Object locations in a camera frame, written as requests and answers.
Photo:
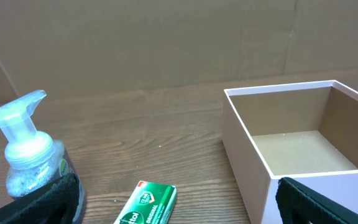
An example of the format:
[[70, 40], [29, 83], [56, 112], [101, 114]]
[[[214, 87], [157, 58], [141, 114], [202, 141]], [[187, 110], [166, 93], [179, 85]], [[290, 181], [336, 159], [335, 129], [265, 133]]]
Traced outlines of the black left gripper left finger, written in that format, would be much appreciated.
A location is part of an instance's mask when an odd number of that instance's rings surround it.
[[0, 224], [72, 224], [80, 198], [80, 180], [67, 174], [0, 208]]

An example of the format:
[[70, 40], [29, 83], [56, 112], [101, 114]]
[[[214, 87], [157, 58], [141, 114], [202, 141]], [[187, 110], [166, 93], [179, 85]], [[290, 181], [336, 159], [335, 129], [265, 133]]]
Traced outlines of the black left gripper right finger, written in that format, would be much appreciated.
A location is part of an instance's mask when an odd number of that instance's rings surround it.
[[278, 181], [275, 199], [283, 224], [358, 224], [358, 214], [290, 177]]

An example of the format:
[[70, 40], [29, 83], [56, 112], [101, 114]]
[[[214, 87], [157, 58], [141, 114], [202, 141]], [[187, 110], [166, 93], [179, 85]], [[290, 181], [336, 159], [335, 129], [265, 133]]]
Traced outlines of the clear foam soap pump bottle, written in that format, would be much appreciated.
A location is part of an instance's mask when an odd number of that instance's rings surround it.
[[[37, 130], [31, 120], [45, 96], [43, 90], [35, 90], [0, 107], [0, 130], [8, 140], [4, 150], [9, 163], [6, 189], [13, 201], [64, 175], [77, 175], [63, 142]], [[79, 205], [73, 223], [83, 221], [85, 210], [86, 193], [80, 181]]]

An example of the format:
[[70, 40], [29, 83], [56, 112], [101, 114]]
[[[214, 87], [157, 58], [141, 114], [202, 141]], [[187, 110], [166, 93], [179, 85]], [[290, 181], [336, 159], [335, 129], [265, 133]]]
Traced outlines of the green Dettol soap bar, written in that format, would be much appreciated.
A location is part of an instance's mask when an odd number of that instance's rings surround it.
[[114, 224], [167, 224], [176, 201], [174, 185], [141, 180]]

